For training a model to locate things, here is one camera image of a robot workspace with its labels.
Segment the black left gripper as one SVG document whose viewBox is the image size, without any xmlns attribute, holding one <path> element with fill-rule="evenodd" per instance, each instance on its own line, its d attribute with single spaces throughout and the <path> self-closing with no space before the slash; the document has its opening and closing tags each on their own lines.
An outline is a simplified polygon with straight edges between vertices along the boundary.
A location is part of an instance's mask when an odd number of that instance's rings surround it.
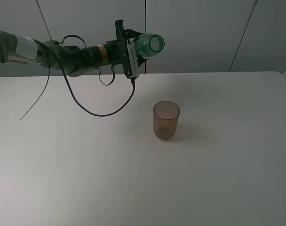
<svg viewBox="0 0 286 226">
<path fill-rule="evenodd" d="M 110 50 L 110 64 L 113 66 L 122 64 L 124 74 L 127 78 L 131 77 L 131 65 L 127 49 L 128 39 L 135 39 L 142 35 L 132 29 L 124 29 L 123 20 L 115 21 L 116 40 L 108 41 L 107 45 Z M 138 67 L 144 64 L 148 58 L 137 59 Z"/>
</svg>

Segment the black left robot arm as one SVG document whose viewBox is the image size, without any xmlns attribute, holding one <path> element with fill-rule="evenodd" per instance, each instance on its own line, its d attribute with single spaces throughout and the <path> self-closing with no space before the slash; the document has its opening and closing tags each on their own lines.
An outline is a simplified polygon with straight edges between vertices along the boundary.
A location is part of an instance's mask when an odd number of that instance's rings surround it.
<svg viewBox="0 0 286 226">
<path fill-rule="evenodd" d="M 129 40 L 141 33 L 124 29 L 123 20 L 115 21 L 116 39 L 105 44 L 78 48 L 62 46 L 58 41 L 40 43 L 37 40 L 0 31 L 0 64 L 17 58 L 29 60 L 53 70 L 62 70 L 70 77 L 78 77 L 102 66 L 122 65 L 127 78 L 135 78 L 135 69 L 145 59 L 131 59 Z"/>
</svg>

